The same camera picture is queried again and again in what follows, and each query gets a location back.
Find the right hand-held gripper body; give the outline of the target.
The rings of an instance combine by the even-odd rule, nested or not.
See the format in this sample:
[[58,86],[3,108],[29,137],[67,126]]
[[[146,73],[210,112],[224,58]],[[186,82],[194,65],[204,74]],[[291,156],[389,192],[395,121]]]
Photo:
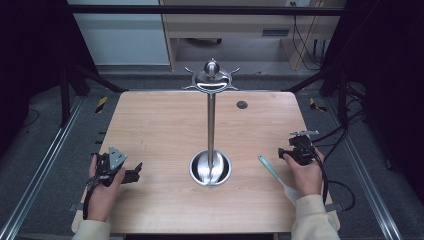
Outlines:
[[315,150],[310,139],[311,135],[318,135],[318,131],[303,130],[291,132],[291,138],[288,139],[292,150],[287,150],[290,155],[299,165],[306,166],[315,158]]

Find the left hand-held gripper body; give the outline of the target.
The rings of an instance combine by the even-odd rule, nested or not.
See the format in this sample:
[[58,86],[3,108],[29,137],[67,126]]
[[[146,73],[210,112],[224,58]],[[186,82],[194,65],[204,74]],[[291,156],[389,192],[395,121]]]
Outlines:
[[87,185],[92,187],[103,184],[109,187],[117,172],[122,168],[127,155],[110,146],[108,153],[96,153],[95,156],[97,158],[95,173],[87,180]]

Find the teal handled white spatula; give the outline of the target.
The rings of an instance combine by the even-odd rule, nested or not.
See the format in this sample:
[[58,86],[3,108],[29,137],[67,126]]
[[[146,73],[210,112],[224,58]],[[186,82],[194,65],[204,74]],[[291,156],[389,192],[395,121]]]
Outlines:
[[262,163],[262,165],[271,173],[271,175],[283,186],[285,196],[293,205],[295,205],[296,201],[300,198],[300,194],[298,193],[298,191],[290,187],[283,181],[277,171],[272,167],[272,165],[267,161],[264,156],[259,155],[258,159]]

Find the steel utensil stand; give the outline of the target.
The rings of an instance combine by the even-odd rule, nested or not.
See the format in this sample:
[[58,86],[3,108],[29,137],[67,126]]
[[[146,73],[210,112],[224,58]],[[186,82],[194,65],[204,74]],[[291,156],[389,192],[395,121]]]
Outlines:
[[185,70],[192,74],[192,82],[188,89],[196,89],[207,96],[207,148],[192,157],[189,173],[197,184],[217,187],[229,179],[232,164],[224,152],[215,148],[216,95],[228,89],[236,90],[232,85],[232,74],[238,72],[239,68],[227,72],[214,58],[211,58],[199,72],[189,68]]

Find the person's right hand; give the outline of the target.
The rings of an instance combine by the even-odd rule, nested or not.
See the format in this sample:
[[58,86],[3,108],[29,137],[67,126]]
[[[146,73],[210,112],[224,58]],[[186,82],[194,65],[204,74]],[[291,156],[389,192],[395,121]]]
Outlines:
[[323,188],[323,174],[319,163],[299,165],[289,154],[284,154],[283,159],[291,169],[297,191],[301,196],[321,195]]

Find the person's left hand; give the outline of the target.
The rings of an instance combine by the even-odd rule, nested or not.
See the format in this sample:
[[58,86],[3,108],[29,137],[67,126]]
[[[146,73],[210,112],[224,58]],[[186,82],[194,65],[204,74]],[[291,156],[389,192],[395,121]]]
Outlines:
[[97,185],[88,204],[87,220],[105,222],[113,209],[126,169],[122,167],[109,187]]

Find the yellow black striped tape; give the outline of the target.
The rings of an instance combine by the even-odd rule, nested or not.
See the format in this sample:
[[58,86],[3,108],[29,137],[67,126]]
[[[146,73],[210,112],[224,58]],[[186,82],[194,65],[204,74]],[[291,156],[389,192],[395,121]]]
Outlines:
[[95,113],[101,113],[102,112],[107,100],[108,100],[107,96],[101,97],[101,99],[99,100],[98,105],[96,107]]
[[327,108],[323,106],[318,106],[314,100],[314,98],[309,99],[309,106],[311,109],[320,111],[320,112],[327,112]]

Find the white cabinet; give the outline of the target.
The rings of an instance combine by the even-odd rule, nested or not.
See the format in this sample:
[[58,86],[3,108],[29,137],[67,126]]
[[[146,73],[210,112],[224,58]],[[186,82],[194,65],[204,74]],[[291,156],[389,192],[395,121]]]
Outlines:
[[98,66],[170,63],[160,14],[75,13],[74,18]]

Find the aluminium floor rail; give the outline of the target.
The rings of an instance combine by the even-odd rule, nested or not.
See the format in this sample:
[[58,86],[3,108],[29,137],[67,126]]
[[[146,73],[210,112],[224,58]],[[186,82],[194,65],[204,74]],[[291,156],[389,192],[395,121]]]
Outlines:
[[76,97],[64,121],[53,119],[53,110],[59,105],[37,101],[32,104],[39,118],[25,123],[0,159],[0,240],[13,240],[17,235],[83,102],[82,97]]
[[354,113],[348,113],[345,123],[338,116],[338,106],[331,99],[325,99],[325,104],[328,107],[330,116],[336,127],[344,126],[344,134],[341,137],[341,146],[347,154],[347,159],[353,169],[354,175],[362,189],[364,197],[371,212],[377,222],[377,225],[382,232],[385,240],[403,240],[402,234],[395,223],[381,192],[379,191],[371,174],[366,169],[363,159],[356,146],[350,137],[350,128],[364,118],[364,112],[358,110]]

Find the black metal frame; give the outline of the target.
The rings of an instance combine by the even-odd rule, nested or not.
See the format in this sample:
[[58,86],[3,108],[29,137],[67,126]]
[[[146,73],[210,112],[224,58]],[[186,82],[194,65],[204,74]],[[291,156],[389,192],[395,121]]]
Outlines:
[[[339,16],[343,11],[341,8],[294,8],[294,9],[272,9],[270,7],[254,8],[252,6],[230,7],[230,6],[162,6],[156,5],[135,5],[135,4],[80,4],[65,3],[56,7],[57,10],[69,15],[74,25],[77,27],[76,34],[80,37],[82,47],[80,50],[70,49],[65,55],[65,65],[79,69],[86,75],[98,74],[94,60],[74,18],[75,13],[89,14],[216,14],[216,15],[296,15],[302,16]],[[175,67],[176,54],[173,45],[180,39],[170,40],[166,37],[170,68]]]

